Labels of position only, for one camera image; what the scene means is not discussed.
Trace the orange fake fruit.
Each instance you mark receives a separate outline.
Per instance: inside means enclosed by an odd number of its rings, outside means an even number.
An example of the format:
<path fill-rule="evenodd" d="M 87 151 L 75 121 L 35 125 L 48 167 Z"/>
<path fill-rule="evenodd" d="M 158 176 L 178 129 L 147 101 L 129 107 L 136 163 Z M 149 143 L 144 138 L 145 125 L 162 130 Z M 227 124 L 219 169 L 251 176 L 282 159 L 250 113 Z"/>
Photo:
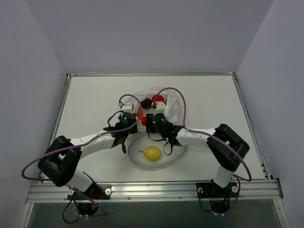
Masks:
<path fill-rule="evenodd" d="M 137 112 L 136 112 L 136 116 L 138 118 L 141 118 L 141 117 L 143 117 L 143 114 L 144 114 L 144 112 L 143 112 L 142 108 L 138 107 Z"/>

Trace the red yellow fake peach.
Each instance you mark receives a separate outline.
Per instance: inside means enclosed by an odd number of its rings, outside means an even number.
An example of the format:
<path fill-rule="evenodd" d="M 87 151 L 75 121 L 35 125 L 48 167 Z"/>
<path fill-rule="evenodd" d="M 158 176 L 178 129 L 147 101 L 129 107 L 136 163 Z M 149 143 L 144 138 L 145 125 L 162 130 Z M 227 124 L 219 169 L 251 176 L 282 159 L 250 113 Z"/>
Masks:
<path fill-rule="evenodd" d="M 146 125 L 147 125 L 147 117 L 146 117 L 146 116 L 142 116 L 142 117 L 140 118 L 140 121 L 141 121 L 141 124 L 142 124 L 143 126 L 146 126 Z"/>

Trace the white plastic bag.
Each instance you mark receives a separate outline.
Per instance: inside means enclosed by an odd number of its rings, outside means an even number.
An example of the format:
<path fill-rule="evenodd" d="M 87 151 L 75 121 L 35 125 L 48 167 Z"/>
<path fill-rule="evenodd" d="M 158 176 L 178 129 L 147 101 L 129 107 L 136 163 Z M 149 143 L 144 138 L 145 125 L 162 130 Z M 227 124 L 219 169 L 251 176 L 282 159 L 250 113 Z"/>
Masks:
<path fill-rule="evenodd" d="M 137 130 L 146 132 L 148 114 L 163 113 L 166 119 L 173 124 L 181 124 L 183 120 L 183 106 L 180 94 L 172 89 L 161 91 L 161 87 L 152 87 L 133 95 L 142 103 L 142 108 L 134 98 L 128 98 L 127 102 L 133 102 L 134 112 L 140 118 Z"/>

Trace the yellow fake pear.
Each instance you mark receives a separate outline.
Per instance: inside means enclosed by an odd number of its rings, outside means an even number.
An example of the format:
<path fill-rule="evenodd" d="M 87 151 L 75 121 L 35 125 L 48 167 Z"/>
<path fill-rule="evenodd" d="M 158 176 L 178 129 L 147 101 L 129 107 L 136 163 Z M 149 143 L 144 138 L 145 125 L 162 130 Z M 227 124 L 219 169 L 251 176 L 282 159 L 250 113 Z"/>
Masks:
<path fill-rule="evenodd" d="M 162 157 L 162 152 L 156 146 L 148 146 L 148 147 L 146 147 L 143 150 L 138 151 L 138 152 L 142 153 L 144 155 L 144 157 L 151 162 L 155 162 L 155 161 L 157 162 Z"/>

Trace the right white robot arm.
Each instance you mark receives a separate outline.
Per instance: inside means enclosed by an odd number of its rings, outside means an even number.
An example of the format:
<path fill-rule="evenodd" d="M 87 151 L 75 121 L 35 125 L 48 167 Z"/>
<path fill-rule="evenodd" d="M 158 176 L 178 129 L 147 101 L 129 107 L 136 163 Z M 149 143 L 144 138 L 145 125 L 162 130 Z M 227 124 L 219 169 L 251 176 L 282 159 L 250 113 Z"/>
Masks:
<path fill-rule="evenodd" d="M 213 129 L 190 129 L 174 125 L 165 115 L 147 114 L 146 132 L 158 133 L 162 141 L 171 148 L 174 146 L 208 147 L 219 163 L 219 168 L 211 184 L 212 193 L 222 196 L 228 191 L 228 184 L 233 177 L 243 181 L 252 181 L 252 175 L 244 162 L 250 147 L 228 125 L 220 124 Z"/>

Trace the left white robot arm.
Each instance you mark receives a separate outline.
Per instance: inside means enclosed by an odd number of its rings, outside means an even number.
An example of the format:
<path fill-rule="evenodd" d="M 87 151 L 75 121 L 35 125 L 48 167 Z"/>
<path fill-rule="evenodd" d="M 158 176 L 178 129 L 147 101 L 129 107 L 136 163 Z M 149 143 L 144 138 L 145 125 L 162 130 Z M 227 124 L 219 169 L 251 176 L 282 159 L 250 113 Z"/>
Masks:
<path fill-rule="evenodd" d="M 124 145 L 136 116 L 123 112 L 115 126 L 105 127 L 98 133 L 68 139 L 57 137 L 45 153 L 47 156 L 38 162 L 38 168 L 57 186 L 68 186 L 78 190 L 84 199 L 91 199 L 96 193 L 94 180 L 77 169 L 79 161 L 95 152 Z"/>

